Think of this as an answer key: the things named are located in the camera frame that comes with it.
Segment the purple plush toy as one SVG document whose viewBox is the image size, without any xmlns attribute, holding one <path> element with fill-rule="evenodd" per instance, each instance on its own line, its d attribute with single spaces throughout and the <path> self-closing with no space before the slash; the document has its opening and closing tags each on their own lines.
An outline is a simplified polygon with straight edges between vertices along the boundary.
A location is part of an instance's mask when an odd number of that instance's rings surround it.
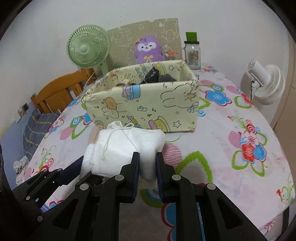
<svg viewBox="0 0 296 241">
<path fill-rule="evenodd" d="M 162 46 L 155 36 L 149 35 L 139 39 L 134 48 L 137 64 L 165 61 Z"/>
</svg>

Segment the grey cloth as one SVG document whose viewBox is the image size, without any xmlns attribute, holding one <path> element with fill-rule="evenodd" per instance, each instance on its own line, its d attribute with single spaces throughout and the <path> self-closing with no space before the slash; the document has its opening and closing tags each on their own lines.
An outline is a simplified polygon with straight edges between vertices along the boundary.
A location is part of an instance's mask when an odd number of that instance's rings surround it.
<svg viewBox="0 0 296 241">
<path fill-rule="evenodd" d="M 173 78 L 169 74 L 159 76 L 159 82 L 175 82 L 175 81 L 176 81 L 175 78 Z"/>
</svg>

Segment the green desk fan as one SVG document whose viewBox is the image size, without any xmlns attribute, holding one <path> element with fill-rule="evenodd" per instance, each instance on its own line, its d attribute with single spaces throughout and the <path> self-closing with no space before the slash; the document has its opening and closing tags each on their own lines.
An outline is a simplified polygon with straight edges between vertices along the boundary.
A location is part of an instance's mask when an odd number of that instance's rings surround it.
<svg viewBox="0 0 296 241">
<path fill-rule="evenodd" d="M 108 73 L 106 59 L 110 48 L 106 30 L 97 25 L 77 28 L 66 44 L 67 56 L 74 65 L 83 69 L 99 67 L 103 75 Z"/>
</svg>

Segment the white standing fan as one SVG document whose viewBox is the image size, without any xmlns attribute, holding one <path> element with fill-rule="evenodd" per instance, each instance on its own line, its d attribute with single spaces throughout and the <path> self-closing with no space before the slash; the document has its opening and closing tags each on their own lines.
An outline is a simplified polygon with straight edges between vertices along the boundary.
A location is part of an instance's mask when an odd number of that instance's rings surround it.
<svg viewBox="0 0 296 241">
<path fill-rule="evenodd" d="M 252 59 L 246 66 L 240 88 L 253 104 L 272 105 L 282 98 L 285 76 L 277 65 L 262 66 Z"/>
</svg>

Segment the cartoon print cardboard panel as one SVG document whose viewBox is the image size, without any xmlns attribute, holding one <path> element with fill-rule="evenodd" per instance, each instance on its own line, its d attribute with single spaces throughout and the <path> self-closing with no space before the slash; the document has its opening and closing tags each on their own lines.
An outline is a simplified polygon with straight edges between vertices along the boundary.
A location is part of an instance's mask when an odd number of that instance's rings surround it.
<svg viewBox="0 0 296 241">
<path fill-rule="evenodd" d="M 136 41 L 145 36 L 155 36 L 162 46 L 162 52 L 177 52 L 181 49 L 179 23 L 177 18 L 137 22 L 107 31 L 111 48 L 107 57 L 109 71 L 136 64 L 134 47 Z"/>
</svg>

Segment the yellow cartoon storage box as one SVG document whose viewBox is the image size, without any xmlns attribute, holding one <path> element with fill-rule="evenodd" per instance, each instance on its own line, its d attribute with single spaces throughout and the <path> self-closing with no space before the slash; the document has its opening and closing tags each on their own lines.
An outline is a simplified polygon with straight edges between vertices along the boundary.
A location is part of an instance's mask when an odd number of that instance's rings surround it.
<svg viewBox="0 0 296 241">
<path fill-rule="evenodd" d="M 175 82 L 140 84 L 157 68 Z M 106 128 L 113 121 L 165 133 L 194 132 L 199 109 L 199 78 L 183 60 L 137 64 L 111 70 L 82 96 L 92 121 Z"/>
</svg>

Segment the wall power outlet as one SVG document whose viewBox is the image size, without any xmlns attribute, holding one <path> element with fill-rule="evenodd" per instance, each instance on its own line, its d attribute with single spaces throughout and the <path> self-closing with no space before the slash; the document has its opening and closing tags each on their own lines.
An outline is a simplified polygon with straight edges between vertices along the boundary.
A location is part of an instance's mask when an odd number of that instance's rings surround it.
<svg viewBox="0 0 296 241">
<path fill-rule="evenodd" d="M 22 106 L 22 109 L 24 112 L 26 112 L 28 109 L 29 109 L 29 106 L 27 103 L 25 103 L 23 106 Z"/>
</svg>

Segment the green cup on jar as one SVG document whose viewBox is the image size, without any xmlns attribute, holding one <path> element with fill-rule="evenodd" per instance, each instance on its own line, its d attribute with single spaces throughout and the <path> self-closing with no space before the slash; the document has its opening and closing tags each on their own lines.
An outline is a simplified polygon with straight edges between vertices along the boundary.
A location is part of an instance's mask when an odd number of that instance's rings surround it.
<svg viewBox="0 0 296 241">
<path fill-rule="evenodd" d="M 186 41 L 187 42 L 198 42 L 198 37 L 196 32 L 186 32 Z"/>
</svg>

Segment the black plastic bag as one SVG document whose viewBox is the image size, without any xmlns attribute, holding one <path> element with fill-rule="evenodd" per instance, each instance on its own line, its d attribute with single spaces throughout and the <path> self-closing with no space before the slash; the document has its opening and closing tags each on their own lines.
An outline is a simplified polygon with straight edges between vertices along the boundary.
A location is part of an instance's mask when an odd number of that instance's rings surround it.
<svg viewBox="0 0 296 241">
<path fill-rule="evenodd" d="M 148 84 L 148 83 L 158 83 L 159 82 L 159 71 L 157 68 L 153 67 L 145 76 L 144 80 L 141 81 L 140 84 Z"/>
</svg>

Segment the cotton swab container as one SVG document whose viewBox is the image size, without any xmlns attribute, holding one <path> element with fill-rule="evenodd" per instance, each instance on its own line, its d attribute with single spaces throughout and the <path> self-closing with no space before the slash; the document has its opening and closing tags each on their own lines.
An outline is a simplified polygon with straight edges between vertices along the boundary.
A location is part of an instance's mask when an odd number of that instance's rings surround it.
<svg viewBox="0 0 296 241">
<path fill-rule="evenodd" d="M 165 52 L 165 59 L 167 61 L 177 60 L 180 57 L 178 52 Z"/>
</svg>

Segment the plaid grey blanket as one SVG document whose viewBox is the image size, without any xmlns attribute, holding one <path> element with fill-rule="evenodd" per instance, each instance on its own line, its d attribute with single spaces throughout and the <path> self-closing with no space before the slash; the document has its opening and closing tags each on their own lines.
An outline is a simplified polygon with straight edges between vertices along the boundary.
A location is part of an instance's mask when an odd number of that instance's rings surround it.
<svg viewBox="0 0 296 241">
<path fill-rule="evenodd" d="M 57 113 L 41 113 L 37 108 L 31 113 L 23 132 L 23 155 L 29 161 L 58 116 Z"/>
</svg>

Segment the white drawstring cloth bag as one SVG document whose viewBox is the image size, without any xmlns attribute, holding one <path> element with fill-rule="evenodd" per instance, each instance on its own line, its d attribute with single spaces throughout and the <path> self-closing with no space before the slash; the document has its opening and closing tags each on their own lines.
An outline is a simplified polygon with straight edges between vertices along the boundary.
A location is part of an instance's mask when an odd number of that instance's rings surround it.
<svg viewBox="0 0 296 241">
<path fill-rule="evenodd" d="M 106 129 L 92 128 L 80 171 L 80 178 L 91 172 L 111 178 L 124 165 L 130 164 L 134 152 L 139 153 L 139 173 L 145 180 L 156 179 L 156 153 L 166 141 L 162 130 L 145 130 L 129 123 L 125 126 L 114 121 Z"/>
</svg>

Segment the wooden chair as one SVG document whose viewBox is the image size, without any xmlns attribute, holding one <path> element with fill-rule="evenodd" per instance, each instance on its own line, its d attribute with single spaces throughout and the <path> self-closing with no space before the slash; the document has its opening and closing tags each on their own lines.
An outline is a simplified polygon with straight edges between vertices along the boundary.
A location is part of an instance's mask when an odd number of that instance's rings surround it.
<svg viewBox="0 0 296 241">
<path fill-rule="evenodd" d="M 77 70 L 48 83 L 38 94 L 31 96 L 31 101 L 42 113 L 63 111 L 83 92 L 84 85 L 91 84 L 95 79 L 93 69 Z"/>
</svg>

